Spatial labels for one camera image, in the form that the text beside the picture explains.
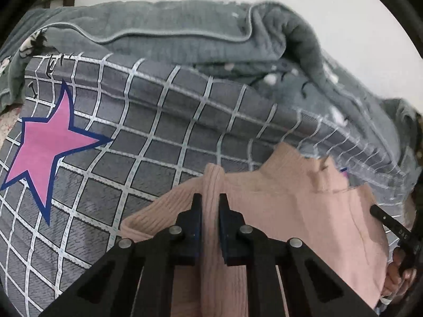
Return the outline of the person's right hand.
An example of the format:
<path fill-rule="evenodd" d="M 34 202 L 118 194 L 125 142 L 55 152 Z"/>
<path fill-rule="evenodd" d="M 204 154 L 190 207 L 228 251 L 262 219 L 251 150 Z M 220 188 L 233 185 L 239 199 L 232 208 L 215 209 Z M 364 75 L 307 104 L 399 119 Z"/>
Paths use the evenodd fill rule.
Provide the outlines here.
<path fill-rule="evenodd" d="M 402 274 L 399 268 L 405 258 L 405 252 L 396 247 L 392 253 L 392 262 L 387 265 L 384 286 L 381 292 L 382 296 L 392 296 L 394 301 L 400 301 L 408 289 L 414 283 L 417 275 L 416 268 L 409 268 Z"/>

